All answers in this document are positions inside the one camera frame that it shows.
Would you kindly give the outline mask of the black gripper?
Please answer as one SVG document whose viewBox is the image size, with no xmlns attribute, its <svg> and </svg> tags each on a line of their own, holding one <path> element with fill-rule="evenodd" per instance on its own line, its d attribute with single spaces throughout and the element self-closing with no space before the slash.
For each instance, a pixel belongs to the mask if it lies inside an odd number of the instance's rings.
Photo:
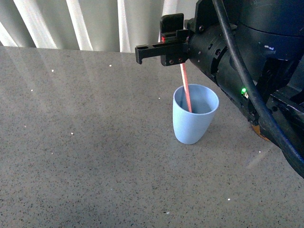
<svg viewBox="0 0 304 228">
<path fill-rule="evenodd" d="M 165 67 L 185 63 L 188 58 L 213 81 L 235 104 L 252 125 L 258 125 L 259 114 L 250 102 L 247 89 L 233 65 L 222 29 L 211 0 L 196 3 L 195 16 L 185 22 L 184 14 L 164 15 L 160 20 L 161 43 L 135 47 L 138 64 L 143 59 L 161 57 Z"/>
</svg>

